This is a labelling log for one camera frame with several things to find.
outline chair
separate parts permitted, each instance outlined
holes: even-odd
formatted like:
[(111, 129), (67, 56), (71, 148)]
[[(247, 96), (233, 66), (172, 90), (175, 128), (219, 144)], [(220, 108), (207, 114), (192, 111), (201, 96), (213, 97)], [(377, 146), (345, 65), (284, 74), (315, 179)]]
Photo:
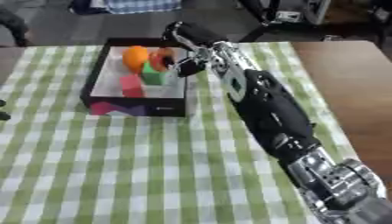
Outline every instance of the chair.
[(0, 6), (0, 25), (5, 26), (10, 31), (16, 46), (29, 45), (29, 40), (25, 37), (29, 29), (25, 21), (2, 6)]

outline wooden table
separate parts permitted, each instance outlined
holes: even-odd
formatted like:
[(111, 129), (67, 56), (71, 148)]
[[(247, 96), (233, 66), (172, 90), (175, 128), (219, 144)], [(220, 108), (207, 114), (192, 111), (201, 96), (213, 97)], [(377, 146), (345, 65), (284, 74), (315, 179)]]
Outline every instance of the wooden table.
[[(392, 63), (365, 41), (293, 45), (361, 160), (385, 181), (392, 199)], [(22, 52), (0, 48), (0, 85)]]

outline floor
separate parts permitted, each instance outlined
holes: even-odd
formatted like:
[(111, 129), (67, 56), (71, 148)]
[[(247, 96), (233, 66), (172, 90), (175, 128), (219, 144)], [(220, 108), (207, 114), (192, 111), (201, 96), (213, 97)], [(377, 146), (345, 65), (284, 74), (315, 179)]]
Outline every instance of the floor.
[[(287, 0), (284, 8), (295, 8)], [(235, 8), (234, 0), (183, 0), (183, 9), (133, 15), (78, 16), (70, 13), (71, 0), (0, 0), (31, 27), (36, 46), (101, 45), (111, 37), (159, 37), (172, 21), (195, 22), (237, 41), (255, 29), (257, 21)], [(259, 41), (318, 41), (305, 34), (267, 34)], [(0, 27), (0, 46), (12, 45), (11, 35)], [(392, 38), (384, 52), (392, 59)]]

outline green block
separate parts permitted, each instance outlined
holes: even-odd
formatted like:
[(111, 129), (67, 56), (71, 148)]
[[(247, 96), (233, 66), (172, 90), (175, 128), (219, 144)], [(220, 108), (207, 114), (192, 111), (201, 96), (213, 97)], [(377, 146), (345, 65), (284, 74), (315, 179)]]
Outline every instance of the green block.
[(150, 62), (144, 63), (141, 76), (144, 84), (146, 85), (161, 86), (164, 84), (163, 74), (154, 70)]

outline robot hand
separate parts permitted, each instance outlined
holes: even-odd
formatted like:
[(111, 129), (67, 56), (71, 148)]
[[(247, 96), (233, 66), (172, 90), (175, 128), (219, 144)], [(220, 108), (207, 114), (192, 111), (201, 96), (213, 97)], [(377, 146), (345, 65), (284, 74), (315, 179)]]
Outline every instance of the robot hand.
[(183, 22), (169, 24), (163, 40), (192, 52), (177, 64), (179, 76), (211, 67), (248, 130), (277, 159), (321, 223), (391, 222), (392, 204), (384, 199), (380, 178), (350, 158), (336, 164), (292, 95), (272, 74), (258, 71), (236, 44)]

